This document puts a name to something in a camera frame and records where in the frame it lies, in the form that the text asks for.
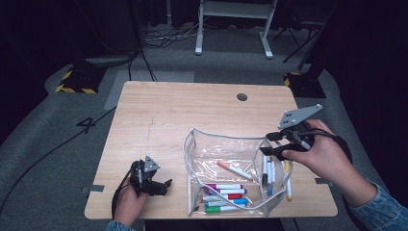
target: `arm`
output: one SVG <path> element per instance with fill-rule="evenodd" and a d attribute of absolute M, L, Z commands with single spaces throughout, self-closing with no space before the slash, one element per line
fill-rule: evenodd
<path fill-rule="evenodd" d="M 108 224 L 106 231 L 133 230 L 131 227 L 144 208 L 148 194 L 142 193 L 137 197 L 135 190 L 129 184 L 128 178 L 124 183 L 125 187 L 120 191 L 119 198 L 117 199 L 114 220 Z"/>
<path fill-rule="evenodd" d="M 333 134 L 320 120 L 308 122 L 312 129 L 318 128 Z M 368 229 L 395 230 L 396 227 L 408 227 L 408 210 L 379 186 L 364 178 L 332 139 L 315 136 L 315 143 L 309 151 L 285 150 L 282 155 L 303 164 L 339 187 L 351 212 Z"/>
<path fill-rule="evenodd" d="M 309 120 L 311 128 L 333 134 L 320 120 Z M 339 187 L 351 207 L 358 207 L 372 200 L 377 189 L 367 181 L 347 159 L 339 145 L 330 138 L 315 136 L 315 144 L 308 152 L 286 150 L 283 156 L 308 167 L 316 175 Z"/>

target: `hand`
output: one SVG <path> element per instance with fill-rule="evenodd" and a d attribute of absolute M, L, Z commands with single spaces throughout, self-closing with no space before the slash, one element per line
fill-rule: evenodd
<path fill-rule="evenodd" d="M 123 186 L 129 184 L 130 179 L 127 178 Z M 148 196 L 149 194 L 142 192 L 138 197 L 131 185 L 123 188 L 117 199 L 114 220 L 132 227 L 140 216 Z"/>
<path fill-rule="evenodd" d="M 311 129 L 321 129 L 334 135 L 321 120 L 311 119 L 308 120 L 308 123 Z M 354 169 L 339 145 L 331 138 L 324 136 L 315 136 L 315 143 L 308 152 L 285 150 L 282 155 L 303 164 L 316 175 L 332 182 L 336 182 L 339 173 L 350 172 Z"/>
<path fill-rule="evenodd" d="M 311 129 L 318 128 L 334 135 L 321 120 L 311 119 L 308 122 Z M 364 205 L 377 194 L 377 188 L 354 168 L 340 146 L 331 138 L 315 136 L 315 143 L 309 151 L 285 150 L 282 155 L 333 182 L 342 190 L 351 207 Z"/>

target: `table hole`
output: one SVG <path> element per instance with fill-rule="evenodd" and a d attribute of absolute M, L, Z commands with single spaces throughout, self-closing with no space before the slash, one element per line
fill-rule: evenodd
<path fill-rule="evenodd" d="M 248 99 L 248 96 L 246 96 L 246 94 L 244 94 L 244 93 L 239 93 L 239 94 L 237 94 L 237 98 L 240 101 L 246 101 L 246 99 Z"/>

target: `red marker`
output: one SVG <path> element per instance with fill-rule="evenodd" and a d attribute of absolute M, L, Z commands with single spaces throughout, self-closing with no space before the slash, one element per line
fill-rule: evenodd
<path fill-rule="evenodd" d="M 222 195 L 221 197 L 225 199 L 239 199 L 242 198 L 242 194 L 225 194 Z M 222 200 L 220 196 L 218 195 L 203 195 L 201 200 L 203 201 L 219 201 Z"/>

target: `pink marker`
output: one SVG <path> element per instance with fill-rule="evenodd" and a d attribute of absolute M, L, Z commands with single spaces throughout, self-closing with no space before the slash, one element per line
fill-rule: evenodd
<path fill-rule="evenodd" d="M 243 189 L 243 185 L 239 184 L 206 184 L 215 190 L 238 190 Z"/>
<path fill-rule="evenodd" d="M 248 180 L 252 180 L 252 175 L 250 175 L 250 174 L 248 174 L 248 173 L 242 171 L 242 170 L 239 169 L 239 168 L 232 167 L 230 164 L 225 163 L 225 162 L 223 162 L 223 161 L 221 161 L 221 160 L 217 160 L 217 164 L 218 164 L 219 166 L 221 166 L 221 167 L 224 167 L 224 168 L 227 168 L 227 169 L 230 169 L 230 170 L 234 171 L 235 173 L 239 174 L 240 176 L 245 177 L 245 178 L 248 179 Z"/>

